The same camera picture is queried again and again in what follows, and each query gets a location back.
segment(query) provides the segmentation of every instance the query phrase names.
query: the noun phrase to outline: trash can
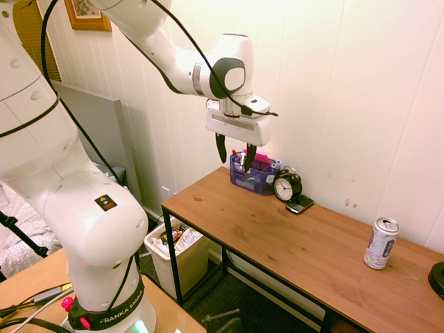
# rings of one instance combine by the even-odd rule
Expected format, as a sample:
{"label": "trash can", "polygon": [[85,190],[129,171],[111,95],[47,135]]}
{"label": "trash can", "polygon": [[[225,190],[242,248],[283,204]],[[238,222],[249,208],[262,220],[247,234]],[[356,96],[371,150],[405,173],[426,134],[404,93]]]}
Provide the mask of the trash can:
{"label": "trash can", "polygon": [[[171,217],[171,227],[179,230],[184,223]],[[153,245],[152,238],[160,239],[160,235],[165,231],[165,224],[156,227],[145,236],[144,244],[148,252],[151,253],[155,272],[159,277],[160,285],[172,297],[177,298],[174,287],[173,270],[169,253],[163,253]],[[185,295],[203,276],[208,269],[208,249],[210,241],[202,234],[196,237],[194,242],[187,245],[180,252],[176,251],[176,261],[178,263],[179,280],[182,295]]]}

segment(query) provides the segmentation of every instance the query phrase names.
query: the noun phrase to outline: alarm clock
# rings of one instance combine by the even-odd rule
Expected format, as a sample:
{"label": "alarm clock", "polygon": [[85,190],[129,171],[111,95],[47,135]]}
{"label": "alarm clock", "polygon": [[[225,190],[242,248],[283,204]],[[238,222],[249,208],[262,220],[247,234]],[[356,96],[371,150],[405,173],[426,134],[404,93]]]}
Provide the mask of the alarm clock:
{"label": "alarm clock", "polygon": [[296,199],[302,193],[302,180],[295,169],[286,166],[278,173],[274,182],[274,189],[276,196],[280,200],[287,202],[291,199]]}

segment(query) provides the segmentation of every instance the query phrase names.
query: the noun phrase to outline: picture frame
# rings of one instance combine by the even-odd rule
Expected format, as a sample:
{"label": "picture frame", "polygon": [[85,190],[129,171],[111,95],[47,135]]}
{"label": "picture frame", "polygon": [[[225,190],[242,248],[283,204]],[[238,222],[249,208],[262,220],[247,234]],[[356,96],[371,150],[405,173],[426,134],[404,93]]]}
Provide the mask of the picture frame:
{"label": "picture frame", "polygon": [[90,0],[65,0],[73,30],[111,31],[111,22]]}

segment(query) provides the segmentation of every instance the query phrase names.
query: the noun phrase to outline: aluminum can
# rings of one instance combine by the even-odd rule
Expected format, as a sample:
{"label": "aluminum can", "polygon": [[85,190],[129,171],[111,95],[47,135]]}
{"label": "aluminum can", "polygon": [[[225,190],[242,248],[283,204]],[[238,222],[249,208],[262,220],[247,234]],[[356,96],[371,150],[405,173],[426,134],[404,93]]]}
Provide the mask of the aluminum can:
{"label": "aluminum can", "polygon": [[364,255],[365,263],[373,269],[383,269],[399,233],[400,227],[395,220],[384,217],[376,220]]}

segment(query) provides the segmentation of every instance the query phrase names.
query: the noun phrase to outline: table top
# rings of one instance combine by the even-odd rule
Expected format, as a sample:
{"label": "table top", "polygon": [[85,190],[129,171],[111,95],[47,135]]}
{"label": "table top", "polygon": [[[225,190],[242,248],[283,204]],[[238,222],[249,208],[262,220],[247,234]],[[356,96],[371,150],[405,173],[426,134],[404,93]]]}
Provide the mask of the table top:
{"label": "table top", "polygon": [[[65,272],[66,262],[65,251],[59,250],[0,283],[0,309],[18,304],[41,290],[69,282],[68,275]],[[145,296],[154,306],[157,316],[155,333],[174,333],[176,329],[179,329],[182,333],[205,332],[201,325],[148,278],[142,277],[142,279],[145,285]],[[58,325],[61,324],[67,313],[60,306],[60,303],[61,300],[57,301],[39,314],[37,318]],[[17,311],[14,315],[7,316],[2,321],[30,316],[36,309],[36,307],[31,307]],[[10,332],[14,327],[4,329],[2,333]],[[47,333],[48,331],[38,326],[27,325],[20,332]]]}
{"label": "table top", "polygon": [[373,270],[363,260],[370,225],[316,204],[295,215],[231,184],[226,168],[162,206],[370,332],[444,332],[444,300],[427,280],[440,253],[398,237]]}

